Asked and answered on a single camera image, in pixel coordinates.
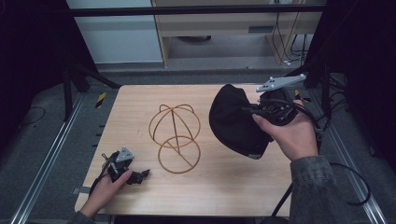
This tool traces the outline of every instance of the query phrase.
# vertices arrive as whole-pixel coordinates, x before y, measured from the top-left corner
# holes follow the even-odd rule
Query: left hand
[[[87,202],[82,206],[80,213],[86,217],[93,219],[94,216],[99,212],[100,209],[105,207],[107,203],[113,199],[119,189],[125,185],[126,181],[131,176],[132,171],[128,170],[123,173],[116,182],[111,181],[110,175],[107,172],[104,173],[102,179],[97,183],[91,196]]]

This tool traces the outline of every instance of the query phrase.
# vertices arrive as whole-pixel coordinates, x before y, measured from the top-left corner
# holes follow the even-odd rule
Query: wooden table
[[[235,85],[243,88],[250,102],[260,94],[256,85]],[[92,159],[83,186],[90,187],[100,174],[104,159],[101,156],[127,146],[135,158],[130,166],[137,172],[150,169],[141,185],[127,185],[101,210],[113,215],[166,215],[166,216],[270,216],[290,184],[290,162],[277,143],[271,143],[260,160],[244,157],[225,147],[212,133],[208,113],[215,95],[222,85],[180,86],[123,86],[114,103],[99,146]],[[201,158],[195,168],[185,174],[165,171],[158,161],[158,146],[149,134],[151,119],[160,105],[191,105],[201,122],[196,143]],[[196,117],[184,115],[191,132],[196,133]],[[184,130],[177,127],[177,134]],[[160,141],[175,135],[173,125],[160,125]],[[180,150],[195,153],[194,143]],[[172,169],[183,169],[186,162],[173,153],[163,154],[163,161]],[[88,195],[80,193],[76,210],[86,202]],[[287,200],[279,215],[289,215]]]

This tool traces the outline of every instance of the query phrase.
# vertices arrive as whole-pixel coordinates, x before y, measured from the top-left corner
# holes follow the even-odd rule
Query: metal rail
[[[72,17],[143,16],[180,14],[224,14],[224,13],[270,13],[270,12],[321,12],[329,8],[326,4],[306,5],[242,5],[242,6],[198,6],[198,7],[116,7],[76,8],[43,11],[44,14]]]
[[[312,97],[312,101],[315,103],[319,114],[322,115],[323,110],[321,109],[320,106],[318,93],[312,90],[308,90],[308,92],[309,95]],[[332,125],[332,123],[330,123],[329,126],[329,134],[332,139],[332,142],[334,143],[335,150],[337,152],[338,158],[341,160],[341,163],[349,166],[350,168],[358,172],[359,170],[355,165],[355,162],[352,160],[351,156],[349,155],[346,146],[344,145],[340,135],[338,134],[336,128],[334,127],[334,125]],[[364,200],[367,195],[367,189],[364,183],[352,173],[348,172],[347,174],[349,177],[349,181],[353,189],[355,190],[356,194],[358,195],[359,199]],[[367,214],[367,217],[370,219],[372,223],[375,224],[388,223],[384,215],[382,214],[382,211],[379,208],[378,203],[376,202],[373,194],[371,195],[370,200],[363,205],[363,208]]]
[[[74,104],[75,110],[70,116],[70,119],[65,121],[62,125],[58,135],[55,137],[54,142],[52,143],[51,148],[47,154],[46,159],[44,159],[40,170],[38,171],[37,175],[35,176],[35,180],[33,181],[32,185],[30,186],[29,190],[25,194],[20,206],[18,207],[17,211],[14,213],[13,217],[11,218],[12,224],[23,224],[26,222],[27,218],[30,215],[30,212],[35,205],[35,201],[38,198],[41,190],[46,183],[46,180],[52,170],[53,164],[56,162],[56,159],[59,155],[59,152],[64,145],[64,140],[66,139],[67,135],[71,127],[73,126],[74,121],[78,115],[78,112],[81,108],[81,103],[84,100],[85,93],[79,93]]]

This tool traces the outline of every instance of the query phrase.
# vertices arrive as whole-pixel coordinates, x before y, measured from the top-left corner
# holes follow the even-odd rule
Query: black curtain
[[[44,13],[69,9],[64,0],[4,1],[5,8],[0,4],[0,153],[35,95],[63,82],[67,54],[97,72],[74,18]]]
[[[338,3],[344,8],[321,18],[307,61],[315,59],[323,43],[329,43],[326,41],[341,24],[328,48],[322,51],[322,59],[331,72],[345,74],[346,98],[352,112],[376,156],[385,158],[396,172],[396,4],[389,0]],[[320,81],[322,71],[313,70],[310,76]]]

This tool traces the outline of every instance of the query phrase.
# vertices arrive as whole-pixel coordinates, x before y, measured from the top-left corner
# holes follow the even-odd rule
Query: copper wire frame
[[[184,109],[184,110],[190,111],[190,112],[197,118],[199,126],[198,126],[197,134],[196,134],[195,136],[192,136],[192,133],[191,133],[191,130],[190,130],[189,126],[186,124],[186,122],[184,121],[184,119],[176,112],[176,109]],[[163,113],[163,115],[160,117],[159,121],[158,121],[157,124],[155,125],[154,131],[152,132],[152,131],[151,131],[152,122],[153,122],[153,121],[155,120],[155,118],[157,118],[157,116],[159,116],[161,113]],[[161,121],[162,121],[169,113],[172,114],[172,121],[173,121],[175,136],[166,139],[163,143],[160,143],[160,142],[158,142],[158,141],[155,139],[155,133],[157,132],[158,126],[160,125]],[[176,116],[181,120],[181,122],[184,124],[184,126],[186,127],[186,129],[187,129],[187,131],[189,132],[189,135],[190,135],[190,136],[178,135],[178,134],[177,134],[177,128],[176,128],[176,122],[175,122],[175,115],[176,115]],[[184,173],[187,173],[188,171],[192,170],[192,169],[198,164],[198,161],[199,161],[200,158],[201,158],[201,149],[200,149],[199,145],[195,142],[195,138],[198,136],[198,134],[199,134],[200,131],[201,131],[201,121],[199,120],[198,116],[194,113],[194,110],[193,110],[193,108],[192,108],[190,105],[177,105],[177,106],[175,106],[175,107],[170,107],[170,106],[168,106],[168,105],[160,105],[160,112],[158,112],[158,113],[151,119],[151,121],[150,121],[150,123],[149,123],[149,126],[148,126],[148,132],[149,132],[149,135],[150,135],[151,139],[152,139],[157,145],[160,146],[160,149],[159,149],[159,151],[158,151],[158,161],[159,161],[161,167],[162,167],[164,170],[166,170],[167,172],[172,173],[172,174],[184,174]],[[190,139],[190,142],[185,143],[185,144],[183,144],[183,145],[180,145],[179,142],[178,142],[178,138]],[[177,145],[176,145],[176,146],[173,146],[173,145],[170,143],[170,141],[173,140],[173,139],[176,139],[176,142],[177,142]],[[184,146],[186,146],[186,145],[189,145],[191,142],[193,142],[193,143],[197,146],[197,148],[198,148],[198,158],[197,158],[197,161],[196,161],[194,164],[190,163],[190,162],[180,153],[180,148],[181,148],[181,147],[184,147]],[[163,150],[164,147],[174,149],[175,152],[176,152],[176,153],[177,153],[177,154],[178,154],[178,155],[190,166],[190,168],[187,169],[187,170],[184,170],[184,171],[173,171],[173,170],[170,170],[169,168],[165,167],[165,166],[163,165],[163,162],[161,161],[161,151]]]

